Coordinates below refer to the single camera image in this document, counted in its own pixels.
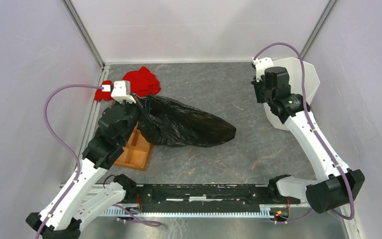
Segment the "black plastic trash bag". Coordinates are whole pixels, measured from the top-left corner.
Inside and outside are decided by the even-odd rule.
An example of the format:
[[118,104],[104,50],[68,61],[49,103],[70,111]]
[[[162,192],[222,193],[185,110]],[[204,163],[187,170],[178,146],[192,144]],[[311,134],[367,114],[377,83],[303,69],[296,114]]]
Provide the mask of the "black plastic trash bag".
[[138,129],[153,145],[214,147],[235,138],[234,125],[172,98],[148,95],[136,102],[141,110]]

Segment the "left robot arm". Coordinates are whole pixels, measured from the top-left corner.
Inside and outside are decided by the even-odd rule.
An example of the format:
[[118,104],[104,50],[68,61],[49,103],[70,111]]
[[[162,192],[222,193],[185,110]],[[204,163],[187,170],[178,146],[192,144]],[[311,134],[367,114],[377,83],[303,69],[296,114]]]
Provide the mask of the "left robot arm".
[[39,213],[30,213],[27,224],[35,238],[77,239],[85,227],[112,205],[136,198],[132,181],[123,176],[91,199],[84,198],[123,153],[143,109],[139,103],[116,103],[104,110],[94,137],[82,153],[80,165],[55,198]]

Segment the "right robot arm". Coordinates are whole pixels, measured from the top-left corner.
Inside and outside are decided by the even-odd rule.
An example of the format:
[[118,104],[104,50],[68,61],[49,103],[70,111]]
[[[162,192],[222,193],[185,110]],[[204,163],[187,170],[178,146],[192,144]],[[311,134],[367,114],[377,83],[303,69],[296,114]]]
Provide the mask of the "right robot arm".
[[277,176],[269,181],[268,198],[280,203],[292,197],[309,203],[317,213],[328,211],[351,220],[355,216],[355,199],[365,181],[360,169],[353,170],[328,142],[313,112],[302,94],[293,94],[289,73],[285,67],[269,67],[254,76],[258,103],[267,108],[295,137],[314,170],[315,180],[290,175]]

